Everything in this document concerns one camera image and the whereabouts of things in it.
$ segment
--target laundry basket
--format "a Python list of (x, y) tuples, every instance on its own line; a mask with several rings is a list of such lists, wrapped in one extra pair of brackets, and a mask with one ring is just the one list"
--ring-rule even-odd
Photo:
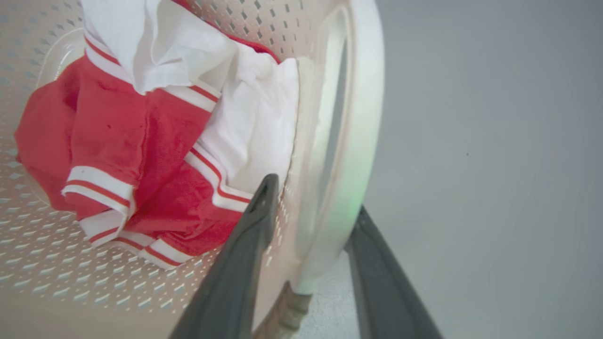
[[(379, 16), (373, 0), (189, 4), (223, 32), (298, 60), (294, 154), (287, 178), (280, 178), (285, 188), (263, 256), (253, 321), (258, 326), (287, 282), (296, 294), (314, 292), (352, 231), (379, 128)], [(166, 338), (218, 250), (164, 271), (120, 249), (93, 249), (73, 215), (40, 199), (15, 159), (13, 133), (45, 57), (81, 22), (77, 0), (0, 2), (0, 334)], [(67, 45), (77, 50), (78, 43)], [(69, 51), (53, 62), (66, 62), (74, 56)]]

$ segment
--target fabric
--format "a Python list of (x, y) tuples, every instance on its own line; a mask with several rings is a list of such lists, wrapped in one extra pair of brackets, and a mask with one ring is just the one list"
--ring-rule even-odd
[(87, 32), (119, 60), (139, 94), (199, 80), (222, 87), (235, 43), (182, 6), (169, 0), (81, 3)]
[(32, 94), (19, 159), (93, 246), (173, 269), (226, 241), (264, 176), (286, 177), (296, 62), (171, 1), (83, 7), (86, 55)]
[(254, 192), (267, 174), (276, 173), (282, 189), (297, 123), (297, 62), (277, 65), (269, 54), (236, 45), (223, 99), (198, 144), (224, 166), (230, 187)]

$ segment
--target red fabric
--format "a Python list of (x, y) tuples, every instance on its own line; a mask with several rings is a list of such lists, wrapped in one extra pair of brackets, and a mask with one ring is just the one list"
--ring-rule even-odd
[(180, 167), (210, 116), (163, 90), (139, 95), (83, 57), (35, 91), (15, 138), (52, 206), (81, 220), (109, 208), (77, 193), (61, 195), (72, 167), (98, 168), (134, 185), (134, 200), (144, 204)]
[(214, 206), (212, 194), (212, 185), (182, 162), (170, 181), (134, 214), (125, 230), (162, 239), (191, 256), (201, 255), (223, 244), (242, 215)]
[[(268, 52), (277, 60), (259, 44), (231, 39)], [(211, 184), (183, 161), (189, 151), (195, 151), (192, 146), (209, 118), (210, 112), (163, 90), (139, 95), (130, 84), (83, 57), (56, 81), (32, 94), (15, 133), (17, 158), (45, 190), (53, 208), (75, 211), (78, 220), (110, 208), (78, 193), (61, 194), (73, 167), (96, 168), (132, 185), (138, 210), (125, 230), (197, 256), (223, 244), (241, 217), (240, 212), (214, 206)], [(70, 180), (69, 184), (132, 206), (129, 200), (94, 183)], [(115, 233), (118, 242), (153, 254), (151, 247), (125, 238), (127, 232), (120, 237), (117, 226), (100, 229), (90, 241)], [(179, 264), (161, 253), (156, 256), (167, 264)]]
[(192, 11), (192, 7), (191, 5), (188, 3), (187, 0), (172, 0), (174, 1), (176, 4), (181, 5), (182, 7), (186, 8), (187, 11), (193, 13)]
[(20, 162), (47, 193), (52, 208), (60, 211), (75, 208), (60, 191), (71, 164), (71, 133), (84, 62), (73, 62), (56, 81), (30, 96), (14, 134)]

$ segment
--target basket handle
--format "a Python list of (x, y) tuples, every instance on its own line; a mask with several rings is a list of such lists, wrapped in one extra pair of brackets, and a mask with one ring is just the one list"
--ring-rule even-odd
[(302, 263), (292, 279), (298, 294), (315, 291), (319, 278), (337, 260), (352, 232), (370, 179), (384, 94), (384, 43), (375, 2), (347, 0), (331, 15), (340, 16), (344, 22), (345, 95), (323, 202), (317, 206), (314, 226), (298, 228), (296, 247)]

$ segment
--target gray floor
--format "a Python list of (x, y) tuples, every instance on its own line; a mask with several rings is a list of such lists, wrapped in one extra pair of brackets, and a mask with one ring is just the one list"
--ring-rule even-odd
[[(365, 204), (446, 338), (601, 338), (603, 1), (381, 0)], [(297, 338), (358, 338), (346, 258)]]

